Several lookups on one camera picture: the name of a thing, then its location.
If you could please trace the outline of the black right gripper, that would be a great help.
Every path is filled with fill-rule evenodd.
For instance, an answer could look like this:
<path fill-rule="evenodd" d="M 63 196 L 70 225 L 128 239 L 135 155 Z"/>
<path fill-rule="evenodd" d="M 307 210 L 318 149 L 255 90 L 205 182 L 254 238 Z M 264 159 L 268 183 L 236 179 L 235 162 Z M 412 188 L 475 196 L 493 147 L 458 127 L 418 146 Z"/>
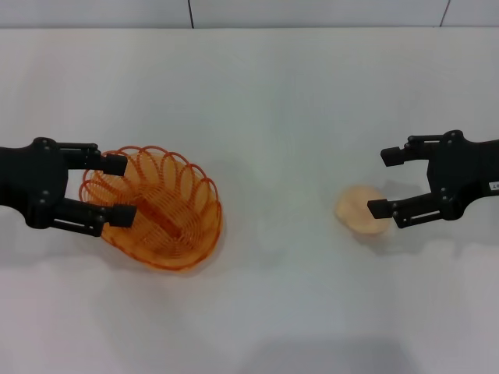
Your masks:
<path fill-rule="evenodd" d="M 444 135 L 409 136 L 403 147 L 385 148 L 380 156 L 386 167 L 405 162 L 429 162 L 430 191 L 408 199 L 367 202 L 374 219 L 392 218 L 398 228 L 443 218 L 455 221 L 478 199 L 498 195 L 498 141 L 472 142 L 460 130 Z"/>

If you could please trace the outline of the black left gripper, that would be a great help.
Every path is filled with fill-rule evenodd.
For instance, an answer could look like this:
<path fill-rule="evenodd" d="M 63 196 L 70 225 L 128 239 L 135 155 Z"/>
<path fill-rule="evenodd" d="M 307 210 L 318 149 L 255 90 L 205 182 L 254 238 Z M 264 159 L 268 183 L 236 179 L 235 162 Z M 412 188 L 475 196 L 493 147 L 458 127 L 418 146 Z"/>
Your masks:
<path fill-rule="evenodd" d="M 1 148 L 1 205 L 23 215 L 28 227 L 52 226 L 100 236 L 106 224 L 130 228 L 137 208 L 99 206 L 64 198 L 69 170 L 102 171 L 123 176 L 127 157 L 103 154 L 95 143 L 56 143 L 39 137 L 20 148 Z"/>

